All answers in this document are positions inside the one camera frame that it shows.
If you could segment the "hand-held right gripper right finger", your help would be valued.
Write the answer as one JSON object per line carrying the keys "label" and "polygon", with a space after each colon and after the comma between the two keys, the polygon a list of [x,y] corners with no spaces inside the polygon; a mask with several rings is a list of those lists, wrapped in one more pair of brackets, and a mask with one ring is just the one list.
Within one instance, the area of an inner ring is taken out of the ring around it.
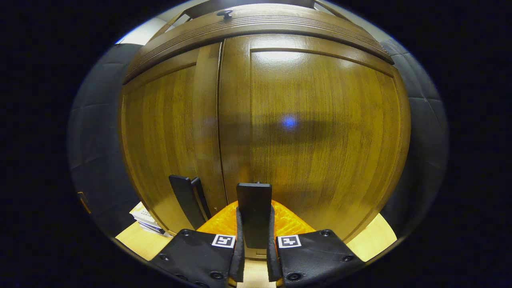
{"label": "hand-held right gripper right finger", "polygon": [[330,229],[315,230],[271,201],[267,268],[278,288],[340,288],[365,262]]}

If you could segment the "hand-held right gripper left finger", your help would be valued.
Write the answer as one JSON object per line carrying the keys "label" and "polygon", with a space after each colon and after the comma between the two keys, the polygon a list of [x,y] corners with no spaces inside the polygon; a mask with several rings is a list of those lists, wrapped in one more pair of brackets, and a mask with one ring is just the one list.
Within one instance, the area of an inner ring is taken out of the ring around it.
{"label": "hand-held right gripper left finger", "polygon": [[172,288],[228,288],[243,281],[245,251],[238,202],[198,230],[182,229],[150,261]]}

